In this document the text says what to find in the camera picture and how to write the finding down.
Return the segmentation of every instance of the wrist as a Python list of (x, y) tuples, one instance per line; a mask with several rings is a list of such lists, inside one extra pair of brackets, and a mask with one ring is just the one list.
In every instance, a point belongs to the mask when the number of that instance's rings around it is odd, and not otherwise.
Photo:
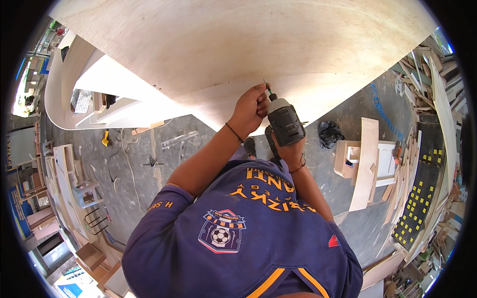
[(242, 140), (245, 140), (250, 134), (245, 125), (241, 124), (240, 121), (237, 121), (233, 116), (227, 121), (227, 124)]
[(292, 158), (292, 159), (287, 159), (284, 161), (287, 163), (287, 166), (288, 166), (288, 171), (289, 172), (293, 172), (293, 171), (296, 171), (297, 169), (303, 167), (303, 155), (300, 155), (298, 158), (295, 157), (295, 158)]

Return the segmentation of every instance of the curved plywood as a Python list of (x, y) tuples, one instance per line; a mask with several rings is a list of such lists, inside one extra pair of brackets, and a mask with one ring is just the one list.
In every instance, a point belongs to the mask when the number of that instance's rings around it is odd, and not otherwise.
[(50, 16), (215, 130), (263, 78), (312, 122), (436, 28), (417, 0), (63, 0)]
[[(186, 108), (84, 39), (71, 35), (73, 39), (65, 60), (62, 62), (59, 53), (52, 58), (45, 87), (45, 110), (55, 125), (67, 130), (149, 127), (152, 123), (189, 114)], [(73, 89), (113, 94), (122, 99), (101, 114), (94, 114), (93, 107), (87, 113), (74, 114), (70, 108)]]

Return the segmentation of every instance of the drill bit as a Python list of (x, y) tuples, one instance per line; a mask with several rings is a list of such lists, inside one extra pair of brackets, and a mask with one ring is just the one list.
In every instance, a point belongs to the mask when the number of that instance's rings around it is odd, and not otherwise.
[(265, 79), (263, 79), (263, 82), (265, 83), (265, 86), (267, 87), (267, 90), (270, 92), (270, 94), (272, 94), (272, 91), (270, 89), (270, 86), (268, 85), (268, 83), (265, 81)]

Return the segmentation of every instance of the purple shirt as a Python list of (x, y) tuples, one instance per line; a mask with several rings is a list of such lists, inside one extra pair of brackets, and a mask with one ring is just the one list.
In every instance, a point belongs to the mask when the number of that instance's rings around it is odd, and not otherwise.
[(363, 283), (338, 226), (297, 200), (292, 182), (263, 160), (229, 169), (196, 202), (163, 187), (123, 257), (138, 298), (357, 297)]

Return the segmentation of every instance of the wristband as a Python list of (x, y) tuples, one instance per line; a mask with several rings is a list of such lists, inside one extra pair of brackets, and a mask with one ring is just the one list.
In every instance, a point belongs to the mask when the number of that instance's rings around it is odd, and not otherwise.
[(238, 140), (240, 141), (241, 144), (243, 144), (243, 140), (241, 137), (239, 137), (239, 135), (232, 129), (232, 127), (230, 127), (230, 125), (225, 122), (225, 125), (227, 125), (228, 128), (230, 128), (230, 130), (237, 136)]
[(294, 170), (294, 171), (291, 171), (291, 172), (288, 171), (288, 173), (293, 174), (293, 173), (298, 172), (301, 168), (303, 168), (303, 167), (306, 165), (306, 159), (303, 159), (303, 160), (304, 160), (304, 163), (303, 163), (298, 169), (296, 169), (296, 170)]

